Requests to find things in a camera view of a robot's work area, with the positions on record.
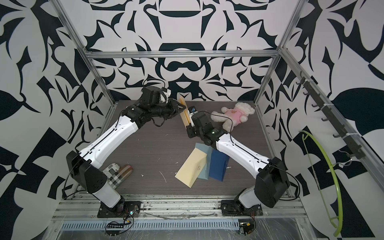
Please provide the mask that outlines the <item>dark blue envelope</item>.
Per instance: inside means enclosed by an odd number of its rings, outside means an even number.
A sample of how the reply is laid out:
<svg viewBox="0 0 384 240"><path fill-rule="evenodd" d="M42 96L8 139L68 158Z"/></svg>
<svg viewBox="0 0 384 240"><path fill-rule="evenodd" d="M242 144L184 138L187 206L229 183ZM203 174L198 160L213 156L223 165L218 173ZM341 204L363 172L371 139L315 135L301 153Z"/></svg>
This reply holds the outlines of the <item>dark blue envelope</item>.
<svg viewBox="0 0 384 240"><path fill-rule="evenodd" d="M222 182L228 167L230 157L220 151L211 153L209 177Z"/></svg>

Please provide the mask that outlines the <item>black connector board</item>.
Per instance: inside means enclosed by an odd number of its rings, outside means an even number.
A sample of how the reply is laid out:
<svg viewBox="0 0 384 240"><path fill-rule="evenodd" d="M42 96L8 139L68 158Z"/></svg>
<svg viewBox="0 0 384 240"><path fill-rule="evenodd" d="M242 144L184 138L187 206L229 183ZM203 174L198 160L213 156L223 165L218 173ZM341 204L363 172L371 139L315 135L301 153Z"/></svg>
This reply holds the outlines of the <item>black connector board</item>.
<svg viewBox="0 0 384 240"><path fill-rule="evenodd" d="M105 234L112 237L121 235L127 232L133 225L133 221L128 221L127 223L112 221L105 226Z"/></svg>
<svg viewBox="0 0 384 240"><path fill-rule="evenodd" d="M240 223L238 232L241 235L248 236L254 231L255 226L256 226L255 224L250 223L250 222Z"/></svg>

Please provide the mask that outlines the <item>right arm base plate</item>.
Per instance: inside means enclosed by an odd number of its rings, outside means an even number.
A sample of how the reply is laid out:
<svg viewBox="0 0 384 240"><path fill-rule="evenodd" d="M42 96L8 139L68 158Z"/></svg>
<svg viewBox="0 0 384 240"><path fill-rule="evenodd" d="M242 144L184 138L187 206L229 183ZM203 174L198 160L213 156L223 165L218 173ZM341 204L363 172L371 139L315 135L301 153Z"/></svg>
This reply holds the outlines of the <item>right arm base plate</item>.
<svg viewBox="0 0 384 240"><path fill-rule="evenodd" d="M263 216L263 209L261 205L255 205L249 209L244 207L240 201L235 200L222 200L220 209L223 216Z"/></svg>

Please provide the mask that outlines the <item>left black connector board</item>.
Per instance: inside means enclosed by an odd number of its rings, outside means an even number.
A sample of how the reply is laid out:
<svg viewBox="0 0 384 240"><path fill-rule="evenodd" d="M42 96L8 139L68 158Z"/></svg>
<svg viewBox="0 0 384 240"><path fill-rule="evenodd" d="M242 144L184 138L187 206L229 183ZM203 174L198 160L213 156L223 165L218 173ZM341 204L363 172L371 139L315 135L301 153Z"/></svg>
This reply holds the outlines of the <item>left black connector board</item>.
<svg viewBox="0 0 384 240"><path fill-rule="evenodd" d="M112 237L121 235L127 232L133 225L133 221L128 221L127 223L112 221L105 226L105 234Z"/></svg>

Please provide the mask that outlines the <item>tan yellow envelope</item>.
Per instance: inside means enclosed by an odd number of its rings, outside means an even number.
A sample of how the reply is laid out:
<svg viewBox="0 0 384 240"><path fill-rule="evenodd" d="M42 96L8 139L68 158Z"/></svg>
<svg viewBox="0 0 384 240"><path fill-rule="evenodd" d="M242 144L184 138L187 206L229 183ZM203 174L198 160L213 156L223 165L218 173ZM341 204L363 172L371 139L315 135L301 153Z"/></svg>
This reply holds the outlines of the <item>tan yellow envelope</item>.
<svg viewBox="0 0 384 240"><path fill-rule="evenodd" d="M185 109L183 110L183 112L180 114L181 118L182 118L182 121L185 125L185 127L189 126L190 123L191 123L191 119L190 119L190 115L189 115L189 110L188 110L188 106L186 104L186 101L184 99L184 97L180 96L179 99L178 99L179 103L181 103Z"/></svg>

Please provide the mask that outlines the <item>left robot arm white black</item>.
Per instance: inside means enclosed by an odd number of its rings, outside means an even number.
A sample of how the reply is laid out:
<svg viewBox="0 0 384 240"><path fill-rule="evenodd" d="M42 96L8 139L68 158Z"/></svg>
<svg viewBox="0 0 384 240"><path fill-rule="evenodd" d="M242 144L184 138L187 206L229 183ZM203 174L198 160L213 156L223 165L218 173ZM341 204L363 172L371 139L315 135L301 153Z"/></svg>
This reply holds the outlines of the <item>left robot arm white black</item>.
<svg viewBox="0 0 384 240"><path fill-rule="evenodd" d="M66 159L69 176L89 194L96 197L109 210L121 213L125 199L109 183L100 171L109 155L129 136L155 117L164 121L182 113L186 107L175 99L165 103L149 104L142 100L126 107L118 120L98 139L78 153L70 152Z"/></svg>

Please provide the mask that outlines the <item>plaid checkered tube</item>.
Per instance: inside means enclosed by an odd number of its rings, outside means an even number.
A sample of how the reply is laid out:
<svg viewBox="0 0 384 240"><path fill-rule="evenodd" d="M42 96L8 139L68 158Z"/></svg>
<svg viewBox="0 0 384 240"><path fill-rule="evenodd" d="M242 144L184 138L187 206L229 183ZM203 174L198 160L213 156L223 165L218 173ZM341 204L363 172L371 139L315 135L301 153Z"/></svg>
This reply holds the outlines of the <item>plaid checkered tube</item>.
<svg viewBox="0 0 384 240"><path fill-rule="evenodd" d="M113 174L109 181L113 189L119 187L133 172L131 165L121 167L117 173Z"/></svg>

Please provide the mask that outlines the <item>right black connector board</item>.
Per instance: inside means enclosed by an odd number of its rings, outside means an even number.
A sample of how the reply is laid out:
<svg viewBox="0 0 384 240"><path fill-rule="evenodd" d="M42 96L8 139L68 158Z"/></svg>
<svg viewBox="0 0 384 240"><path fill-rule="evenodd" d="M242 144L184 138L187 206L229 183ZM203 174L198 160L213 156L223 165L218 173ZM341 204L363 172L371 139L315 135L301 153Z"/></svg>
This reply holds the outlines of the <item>right black connector board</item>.
<svg viewBox="0 0 384 240"><path fill-rule="evenodd" d="M250 222L240 223L238 232L241 235L248 236L254 231L255 226L256 226L255 224L250 223Z"/></svg>

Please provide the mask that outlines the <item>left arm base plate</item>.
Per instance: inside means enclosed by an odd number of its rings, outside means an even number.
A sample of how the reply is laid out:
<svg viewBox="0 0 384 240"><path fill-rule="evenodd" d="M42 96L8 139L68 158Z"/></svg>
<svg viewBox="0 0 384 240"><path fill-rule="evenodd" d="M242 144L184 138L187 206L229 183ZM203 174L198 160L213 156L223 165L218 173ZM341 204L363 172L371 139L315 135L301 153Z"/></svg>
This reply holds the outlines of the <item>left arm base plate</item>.
<svg viewBox="0 0 384 240"><path fill-rule="evenodd" d="M128 215L136 217L141 210L141 201L120 201L113 208L109 208L104 203L101 203L97 218L124 218Z"/></svg>

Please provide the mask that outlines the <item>black hook rack rail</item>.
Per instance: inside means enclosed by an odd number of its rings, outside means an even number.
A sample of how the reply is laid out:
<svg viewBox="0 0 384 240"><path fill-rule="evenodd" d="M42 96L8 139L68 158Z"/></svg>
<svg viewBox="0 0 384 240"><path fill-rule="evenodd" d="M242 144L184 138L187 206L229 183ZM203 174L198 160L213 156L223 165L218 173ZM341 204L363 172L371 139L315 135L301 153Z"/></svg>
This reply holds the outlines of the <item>black hook rack rail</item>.
<svg viewBox="0 0 384 240"><path fill-rule="evenodd" d="M334 138L341 138L352 154L359 160L366 157L363 146L357 140L358 133L352 131L348 126L346 120L342 117L341 113L337 110L334 104L322 93L317 84L312 79L307 79L300 73L300 81L298 85L302 85L307 91L304 93L306 96L311 96L315 101L313 108L319 109L325 118L323 122L330 122L333 128L336 130Z"/></svg>

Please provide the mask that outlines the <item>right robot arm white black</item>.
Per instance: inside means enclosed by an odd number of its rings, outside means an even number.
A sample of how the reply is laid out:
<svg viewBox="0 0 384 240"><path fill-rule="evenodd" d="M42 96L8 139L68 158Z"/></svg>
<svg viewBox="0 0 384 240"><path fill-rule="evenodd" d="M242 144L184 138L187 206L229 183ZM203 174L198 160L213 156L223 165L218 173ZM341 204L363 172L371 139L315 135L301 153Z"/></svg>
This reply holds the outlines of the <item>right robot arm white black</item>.
<svg viewBox="0 0 384 240"><path fill-rule="evenodd" d="M205 145L226 154L255 179L255 185L243 190L236 202L244 209L255 205L273 208L290 187L285 164L278 158L260 155L236 140L230 132L214 127L204 111L187 117L189 138L199 137Z"/></svg>

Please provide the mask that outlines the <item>light blue envelope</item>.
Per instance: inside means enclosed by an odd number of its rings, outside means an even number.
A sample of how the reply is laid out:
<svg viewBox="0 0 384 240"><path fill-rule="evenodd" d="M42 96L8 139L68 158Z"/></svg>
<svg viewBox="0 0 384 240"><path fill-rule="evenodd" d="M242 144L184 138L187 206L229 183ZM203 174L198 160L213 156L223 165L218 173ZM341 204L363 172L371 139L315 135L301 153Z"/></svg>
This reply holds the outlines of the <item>light blue envelope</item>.
<svg viewBox="0 0 384 240"><path fill-rule="evenodd" d="M195 148L207 154L206 164L204 165L202 171L198 175L198 178L208 180L209 174L210 174L210 164L211 164L211 156L212 156L213 148L200 143L196 143Z"/></svg>

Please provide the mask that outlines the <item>white teddy bear pink shirt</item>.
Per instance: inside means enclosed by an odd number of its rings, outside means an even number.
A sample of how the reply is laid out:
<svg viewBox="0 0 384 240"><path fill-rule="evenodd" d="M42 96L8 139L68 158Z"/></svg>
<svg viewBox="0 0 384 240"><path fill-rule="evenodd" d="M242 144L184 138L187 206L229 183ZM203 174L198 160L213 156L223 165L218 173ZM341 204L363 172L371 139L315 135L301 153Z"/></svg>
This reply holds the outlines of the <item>white teddy bear pink shirt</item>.
<svg viewBox="0 0 384 240"><path fill-rule="evenodd" d="M222 107L221 111L221 113L213 111L211 119L216 123L223 123L222 128L229 133L237 125L247 122L249 116L255 113L251 105L242 102L236 103L232 109Z"/></svg>

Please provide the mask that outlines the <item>pale yellow envelope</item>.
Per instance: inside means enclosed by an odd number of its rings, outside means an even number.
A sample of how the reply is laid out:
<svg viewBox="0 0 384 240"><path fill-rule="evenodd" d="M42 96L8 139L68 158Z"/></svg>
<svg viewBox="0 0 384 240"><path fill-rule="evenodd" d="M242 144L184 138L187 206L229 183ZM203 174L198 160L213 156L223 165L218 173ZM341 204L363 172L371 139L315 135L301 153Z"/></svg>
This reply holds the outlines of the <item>pale yellow envelope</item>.
<svg viewBox="0 0 384 240"><path fill-rule="evenodd" d="M178 170L175 178L191 188L206 164L207 154L195 148Z"/></svg>

